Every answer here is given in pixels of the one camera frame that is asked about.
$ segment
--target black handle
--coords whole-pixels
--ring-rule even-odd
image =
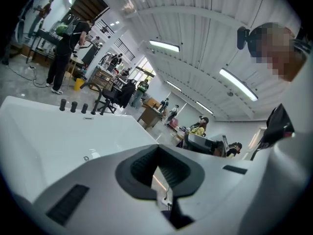
[[[72,107],[71,107],[71,109],[70,109],[70,112],[76,112],[76,107],[77,107],[77,102],[72,102]]]
[[[82,113],[85,114],[86,110],[88,108],[88,104],[84,104],[83,108],[82,108]]]
[[[61,105],[60,105],[60,111],[65,111],[65,105],[66,105],[67,101],[66,99],[61,99]]]

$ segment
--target black pants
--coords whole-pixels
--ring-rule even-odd
[[[59,52],[57,51],[57,55],[55,56],[53,63],[51,64],[49,68],[49,73],[48,73],[48,78],[47,78],[48,84],[52,84],[53,79],[54,79],[53,89],[55,91],[59,90],[62,85],[63,77],[64,77],[67,64],[70,60],[70,55],[71,55],[71,52],[69,52],[68,54],[63,54],[64,52],[61,52],[61,53],[62,55],[60,55]]]

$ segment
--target white ceiling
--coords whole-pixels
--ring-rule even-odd
[[[220,120],[265,119],[286,83],[237,49],[237,29],[278,22],[297,35],[300,19],[285,0],[105,0],[124,23],[157,74],[199,101]],[[149,39],[180,46],[180,52],[150,45]],[[259,97],[252,102],[219,75],[225,68]],[[233,97],[226,93],[232,91]]]

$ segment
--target ceiling beam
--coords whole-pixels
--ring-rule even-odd
[[[174,66],[179,67],[180,69],[184,69],[184,71],[192,72],[197,77],[207,79],[209,83],[211,83],[213,86],[216,86],[222,92],[225,92],[225,93],[229,92],[229,89],[227,87],[225,87],[222,83],[217,81],[215,78],[213,78],[209,74],[204,73],[203,71],[193,67],[192,65],[189,65],[189,64],[187,64],[181,60],[178,60],[176,58],[170,57],[168,55],[162,54],[162,53],[157,52],[157,51],[152,53],[151,51],[146,50],[145,53],[148,55],[152,55],[155,58],[161,58],[167,62],[170,62]],[[240,107],[240,109],[243,110],[244,113],[246,113],[249,116],[250,119],[253,119],[254,112],[237,95],[234,94],[234,96],[231,97],[231,99],[236,103],[236,105],[238,105]]]
[[[236,30],[241,26],[244,26],[247,29],[251,29],[248,25],[244,24],[243,22],[238,21],[225,14],[222,14],[213,10],[207,10],[207,9],[191,7],[191,6],[171,5],[171,6],[153,7],[153,8],[135,11],[127,15],[125,18],[133,18],[133,17],[149,15],[149,14],[157,14],[157,13],[183,13],[183,14],[196,15],[196,16],[201,16],[201,17],[210,18],[210,19],[219,21]]]
[[[189,97],[191,97],[193,100],[195,101],[199,101],[201,104],[203,104],[205,107],[211,109],[213,111],[213,115],[214,116],[219,116],[222,117],[225,120],[229,120],[228,115],[223,112],[223,110],[221,108],[219,108],[218,106],[216,106],[214,103],[212,103],[210,100],[206,99],[204,96],[200,95],[198,92],[193,91],[191,88],[189,88],[188,86],[184,85],[183,83],[179,82],[178,80],[176,80],[174,77],[172,77],[170,74],[160,70],[160,69],[156,69],[156,72],[160,72],[162,77],[168,77],[168,81],[172,82],[173,84],[175,84],[177,87],[179,87],[181,89],[182,92],[184,92],[185,94],[187,94]]]

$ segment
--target chair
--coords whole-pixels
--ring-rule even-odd
[[[116,86],[112,86],[111,91],[104,88],[102,90],[102,96],[106,98],[106,101],[105,102],[103,102],[101,100],[99,101],[99,103],[104,104],[104,106],[98,108],[97,111],[101,111],[101,113],[103,113],[106,108],[109,108],[109,110],[114,114],[114,112],[116,111],[116,108],[113,106],[113,104],[119,103],[117,100],[117,95],[119,92],[121,92],[121,90],[119,88],[117,88]]]

